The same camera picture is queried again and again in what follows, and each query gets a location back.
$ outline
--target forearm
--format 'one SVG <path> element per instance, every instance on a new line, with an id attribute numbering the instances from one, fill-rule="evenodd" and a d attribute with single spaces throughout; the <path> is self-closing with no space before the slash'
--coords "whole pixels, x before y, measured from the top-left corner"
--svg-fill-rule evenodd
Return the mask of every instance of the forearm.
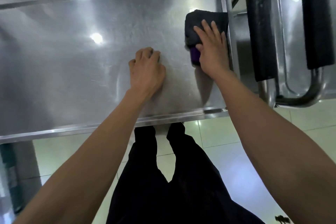
<path id="1" fill-rule="evenodd" d="M 117 108 L 46 182 L 15 221 L 91 223 L 117 173 L 145 96 L 128 90 Z"/>
<path id="2" fill-rule="evenodd" d="M 336 204 L 334 162 L 230 72 L 221 73 L 216 83 L 246 154 L 278 204 L 298 224 L 330 221 Z"/>

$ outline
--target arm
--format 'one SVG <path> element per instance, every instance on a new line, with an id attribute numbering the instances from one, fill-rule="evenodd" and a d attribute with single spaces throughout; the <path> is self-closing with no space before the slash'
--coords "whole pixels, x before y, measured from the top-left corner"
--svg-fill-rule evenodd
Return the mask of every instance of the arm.
<path id="1" fill-rule="evenodd" d="M 200 63 L 218 85 L 243 148 L 266 188 L 296 224 L 336 223 L 336 165 L 304 132 L 277 114 L 229 70 L 225 34 L 195 28 Z"/>
<path id="2" fill-rule="evenodd" d="M 50 177 L 15 224 L 92 223 L 142 107 L 165 78 L 165 67 L 158 63 L 160 53 L 152 53 L 152 48 L 136 53 L 136 59 L 129 62 L 131 88 L 123 100 Z"/>

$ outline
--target person's left arm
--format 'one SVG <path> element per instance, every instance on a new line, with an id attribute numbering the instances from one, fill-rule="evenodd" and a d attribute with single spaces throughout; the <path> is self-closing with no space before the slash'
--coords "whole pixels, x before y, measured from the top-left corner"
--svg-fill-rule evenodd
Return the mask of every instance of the person's left arm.
<path id="1" fill-rule="evenodd" d="M 14 224 L 92 223 L 125 154 L 137 118 L 162 86 L 160 52 L 141 49 L 129 62 L 131 87 L 115 110 L 49 178 Z"/>

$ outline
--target black cloth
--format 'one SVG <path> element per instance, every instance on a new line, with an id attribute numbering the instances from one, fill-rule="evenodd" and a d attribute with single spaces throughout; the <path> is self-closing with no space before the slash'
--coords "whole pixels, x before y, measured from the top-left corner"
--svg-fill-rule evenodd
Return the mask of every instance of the black cloth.
<path id="1" fill-rule="evenodd" d="M 187 14 L 184 22 L 185 44 L 189 48 L 194 47 L 196 44 L 202 43 L 200 37 L 194 31 L 194 26 L 198 26 L 199 28 L 204 29 L 202 26 L 202 20 L 206 20 L 209 26 L 211 22 L 214 21 L 220 33 L 223 31 L 225 32 L 225 35 L 228 33 L 228 13 L 195 10 Z"/>
<path id="2" fill-rule="evenodd" d="M 114 190 L 107 224 L 263 223 L 231 200 L 219 171 L 194 139 L 185 135 L 182 123 L 172 124 L 167 134 L 176 156 L 169 183 L 157 168 L 154 127 L 134 132 L 135 143 Z"/>

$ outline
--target trousers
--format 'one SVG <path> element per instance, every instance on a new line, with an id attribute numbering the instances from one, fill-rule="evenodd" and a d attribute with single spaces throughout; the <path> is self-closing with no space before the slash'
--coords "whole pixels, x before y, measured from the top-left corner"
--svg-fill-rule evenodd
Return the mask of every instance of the trousers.
<path id="1" fill-rule="evenodd" d="M 167 134 L 176 156 L 170 182 L 157 167 L 154 127 L 135 128 L 134 133 L 135 143 L 114 190 L 107 224 L 263 223 L 231 199 L 219 171 L 185 134 L 182 123 L 171 124 Z"/>

